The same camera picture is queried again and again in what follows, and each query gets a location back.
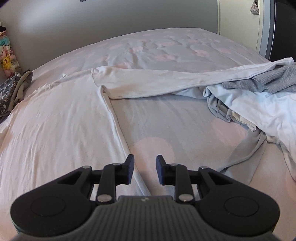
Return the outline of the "plush toy column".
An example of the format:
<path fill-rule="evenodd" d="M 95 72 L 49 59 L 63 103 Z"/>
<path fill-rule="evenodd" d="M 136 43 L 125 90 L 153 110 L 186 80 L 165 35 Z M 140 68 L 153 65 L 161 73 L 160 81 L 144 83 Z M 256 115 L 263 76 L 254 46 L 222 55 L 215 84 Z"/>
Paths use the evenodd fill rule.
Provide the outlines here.
<path fill-rule="evenodd" d="M 16 72 L 21 72 L 19 62 L 14 54 L 9 37 L 6 35 L 6 27 L 1 25 L 1 67 L 7 78 Z"/>

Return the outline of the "light blue garment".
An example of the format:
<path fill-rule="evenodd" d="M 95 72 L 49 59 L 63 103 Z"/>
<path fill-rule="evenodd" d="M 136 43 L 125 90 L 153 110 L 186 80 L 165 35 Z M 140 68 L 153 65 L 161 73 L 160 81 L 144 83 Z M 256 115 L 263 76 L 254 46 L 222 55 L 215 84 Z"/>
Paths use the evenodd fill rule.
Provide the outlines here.
<path fill-rule="evenodd" d="M 266 136 L 211 92 L 194 87 L 178 91 L 190 103 L 180 126 L 184 163 L 208 166 L 249 184 L 266 148 Z"/>

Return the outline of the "cream door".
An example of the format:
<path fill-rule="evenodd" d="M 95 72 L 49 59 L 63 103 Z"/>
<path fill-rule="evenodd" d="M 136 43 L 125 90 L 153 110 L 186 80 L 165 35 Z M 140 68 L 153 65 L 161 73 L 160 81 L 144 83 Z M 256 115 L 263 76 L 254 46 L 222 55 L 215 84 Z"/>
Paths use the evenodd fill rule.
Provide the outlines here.
<path fill-rule="evenodd" d="M 253 51 L 256 51 L 259 31 L 259 15 L 252 15 L 253 1 L 219 0 L 218 33 Z"/>

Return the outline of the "beige folded garment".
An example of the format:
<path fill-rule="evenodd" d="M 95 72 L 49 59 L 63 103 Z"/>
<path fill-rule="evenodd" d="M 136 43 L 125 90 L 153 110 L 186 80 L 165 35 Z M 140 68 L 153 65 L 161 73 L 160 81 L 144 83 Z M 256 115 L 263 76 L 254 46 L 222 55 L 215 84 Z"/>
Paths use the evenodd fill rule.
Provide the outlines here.
<path fill-rule="evenodd" d="M 12 111 L 12 109 L 23 100 L 24 92 L 30 86 L 32 78 L 33 72 L 29 70 L 19 78 L 15 90 L 13 91 L 10 98 L 10 103 L 8 106 L 9 111 Z"/>

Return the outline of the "white garment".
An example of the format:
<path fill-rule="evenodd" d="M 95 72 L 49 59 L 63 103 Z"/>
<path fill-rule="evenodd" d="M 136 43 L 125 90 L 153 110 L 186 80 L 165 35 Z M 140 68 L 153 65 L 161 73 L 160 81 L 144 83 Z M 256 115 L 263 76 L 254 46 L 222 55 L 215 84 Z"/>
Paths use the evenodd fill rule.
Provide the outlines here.
<path fill-rule="evenodd" d="M 269 142 L 280 145 L 295 179 L 295 94 L 225 89 L 220 84 L 206 87 L 203 95 L 210 94 L 261 129 Z"/>

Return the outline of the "dark floral folded garment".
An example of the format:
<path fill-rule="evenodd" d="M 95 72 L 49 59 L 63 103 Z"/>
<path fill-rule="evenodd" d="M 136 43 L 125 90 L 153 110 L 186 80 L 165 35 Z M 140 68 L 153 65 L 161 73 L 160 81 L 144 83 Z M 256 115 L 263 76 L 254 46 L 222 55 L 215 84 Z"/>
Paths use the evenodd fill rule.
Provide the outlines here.
<path fill-rule="evenodd" d="M 21 77 L 17 72 L 1 84 L 1 118 L 9 115 L 13 109 L 16 87 Z"/>

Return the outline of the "small hanging fabric pouch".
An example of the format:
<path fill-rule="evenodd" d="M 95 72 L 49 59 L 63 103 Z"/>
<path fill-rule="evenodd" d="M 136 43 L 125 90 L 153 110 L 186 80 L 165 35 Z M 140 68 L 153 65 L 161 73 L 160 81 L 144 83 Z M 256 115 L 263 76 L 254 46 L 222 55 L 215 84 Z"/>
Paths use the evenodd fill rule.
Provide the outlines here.
<path fill-rule="evenodd" d="M 251 8 L 250 8 L 250 13 L 252 15 L 259 15 L 260 12 L 259 12 L 259 6 L 258 6 L 258 0 L 254 0 L 252 5 L 251 5 Z"/>

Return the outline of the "grey door frame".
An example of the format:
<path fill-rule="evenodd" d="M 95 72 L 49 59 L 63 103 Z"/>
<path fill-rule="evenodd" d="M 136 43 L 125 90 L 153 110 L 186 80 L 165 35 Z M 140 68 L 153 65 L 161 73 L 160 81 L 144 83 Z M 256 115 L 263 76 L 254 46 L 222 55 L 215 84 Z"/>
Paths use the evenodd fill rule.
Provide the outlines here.
<path fill-rule="evenodd" d="M 255 1 L 259 10 L 259 31 L 256 52 L 266 59 L 270 59 L 276 22 L 276 1 Z"/>

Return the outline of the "grey knit garment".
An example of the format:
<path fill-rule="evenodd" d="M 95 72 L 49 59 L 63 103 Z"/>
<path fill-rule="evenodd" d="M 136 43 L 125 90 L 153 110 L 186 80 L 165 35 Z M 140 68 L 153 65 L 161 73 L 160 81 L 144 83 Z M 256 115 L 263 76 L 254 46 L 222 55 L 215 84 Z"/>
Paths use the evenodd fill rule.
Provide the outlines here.
<path fill-rule="evenodd" d="M 223 82 L 223 88 L 242 89 L 269 94 L 295 93 L 295 65 L 280 66 L 250 79 Z"/>

